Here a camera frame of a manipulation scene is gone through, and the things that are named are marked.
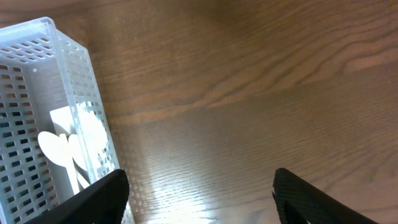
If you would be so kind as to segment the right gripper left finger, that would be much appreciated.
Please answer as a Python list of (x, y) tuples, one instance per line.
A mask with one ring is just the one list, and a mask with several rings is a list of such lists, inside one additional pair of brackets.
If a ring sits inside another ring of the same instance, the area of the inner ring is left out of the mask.
[(26, 224), (120, 224), (129, 196), (126, 172), (116, 169)]

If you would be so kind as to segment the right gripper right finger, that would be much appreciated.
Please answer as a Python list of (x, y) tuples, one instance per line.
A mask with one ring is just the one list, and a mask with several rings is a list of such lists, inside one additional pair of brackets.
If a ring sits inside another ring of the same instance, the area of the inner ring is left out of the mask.
[(282, 224), (374, 223), (285, 168), (275, 171), (273, 188)]

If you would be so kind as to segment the white spoon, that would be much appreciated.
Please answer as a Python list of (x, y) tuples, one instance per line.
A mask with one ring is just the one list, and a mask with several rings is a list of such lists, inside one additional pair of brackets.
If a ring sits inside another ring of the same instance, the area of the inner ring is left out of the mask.
[(100, 157), (108, 142), (107, 132), (102, 121), (90, 111), (78, 110), (76, 117), (83, 159), (88, 171), (93, 171), (99, 179), (102, 166)]
[(85, 189), (90, 186), (90, 180), (88, 178), (85, 158), (81, 151), (80, 141), (76, 134), (71, 134), (69, 136), (68, 149), (72, 156), (78, 185), (80, 185), (82, 189)]
[(54, 164), (66, 168), (73, 193), (75, 195), (78, 194), (80, 189), (66, 134), (57, 136), (56, 134), (42, 131), (38, 135), (38, 142), (42, 152), (48, 159)]

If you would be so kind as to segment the clear plastic basket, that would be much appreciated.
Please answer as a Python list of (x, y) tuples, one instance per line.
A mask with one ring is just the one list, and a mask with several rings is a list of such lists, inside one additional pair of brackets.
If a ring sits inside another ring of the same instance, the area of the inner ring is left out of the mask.
[(38, 135), (55, 134), (50, 111), (69, 106), (100, 119), (108, 135), (99, 179), (119, 168), (89, 52), (49, 17), (1, 29), (1, 222), (26, 223), (73, 197), (66, 168), (42, 152)]

